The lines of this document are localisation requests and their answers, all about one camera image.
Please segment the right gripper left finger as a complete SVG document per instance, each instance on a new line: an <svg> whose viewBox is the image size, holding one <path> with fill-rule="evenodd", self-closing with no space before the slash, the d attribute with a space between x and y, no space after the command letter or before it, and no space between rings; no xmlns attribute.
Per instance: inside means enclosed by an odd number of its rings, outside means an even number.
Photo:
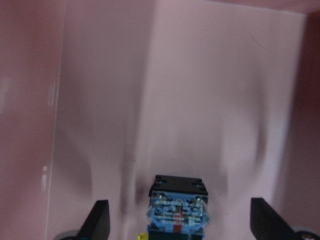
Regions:
<svg viewBox="0 0 320 240"><path fill-rule="evenodd" d="M76 235L76 240L107 240L111 231L108 200L97 200Z"/></svg>

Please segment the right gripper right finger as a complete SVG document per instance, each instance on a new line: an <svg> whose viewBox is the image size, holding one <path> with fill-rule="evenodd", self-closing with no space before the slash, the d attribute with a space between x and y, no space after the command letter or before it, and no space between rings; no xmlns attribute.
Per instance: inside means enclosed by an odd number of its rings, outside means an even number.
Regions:
<svg viewBox="0 0 320 240"><path fill-rule="evenodd" d="M261 197L250 201L250 230L256 240L297 240L296 233Z"/></svg>

